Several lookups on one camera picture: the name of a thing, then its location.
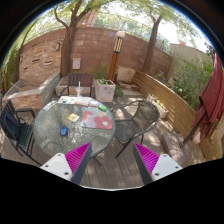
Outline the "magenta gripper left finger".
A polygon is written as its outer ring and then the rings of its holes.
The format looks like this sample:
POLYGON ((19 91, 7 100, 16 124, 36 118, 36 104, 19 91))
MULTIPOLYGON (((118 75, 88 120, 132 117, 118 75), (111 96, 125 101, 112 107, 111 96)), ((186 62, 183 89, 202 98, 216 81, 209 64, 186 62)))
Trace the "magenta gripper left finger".
POLYGON ((41 166, 41 169, 79 185, 91 153, 92 145, 87 143, 66 154, 55 154, 41 166))

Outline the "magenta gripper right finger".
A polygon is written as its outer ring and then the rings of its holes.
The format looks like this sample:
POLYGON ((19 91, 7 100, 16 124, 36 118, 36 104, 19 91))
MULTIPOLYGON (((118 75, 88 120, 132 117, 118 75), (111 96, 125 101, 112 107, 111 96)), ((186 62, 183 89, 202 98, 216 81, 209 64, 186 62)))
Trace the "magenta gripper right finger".
POLYGON ((133 144, 133 154, 145 185, 182 169, 168 154, 157 154, 138 143, 133 144))

